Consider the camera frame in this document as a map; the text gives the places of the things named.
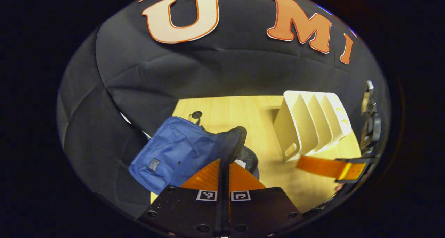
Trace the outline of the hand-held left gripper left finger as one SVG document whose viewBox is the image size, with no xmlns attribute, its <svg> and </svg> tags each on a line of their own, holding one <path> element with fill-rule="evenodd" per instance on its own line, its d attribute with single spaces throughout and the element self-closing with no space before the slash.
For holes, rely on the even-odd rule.
<svg viewBox="0 0 445 238">
<path fill-rule="evenodd" d="M 173 238 L 224 237 L 224 160 L 210 163 L 181 187 L 168 185 L 138 220 Z"/>
</svg>

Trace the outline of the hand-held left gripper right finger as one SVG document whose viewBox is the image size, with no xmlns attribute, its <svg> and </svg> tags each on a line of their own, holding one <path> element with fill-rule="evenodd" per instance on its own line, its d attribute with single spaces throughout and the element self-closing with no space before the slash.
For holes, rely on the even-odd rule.
<svg viewBox="0 0 445 238">
<path fill-rule="evenodd" d="M 281 187 L 266 187 L 239 164 L 229 165 L 231 238 L 275 238 L 302 221 Z"/>
</svg>

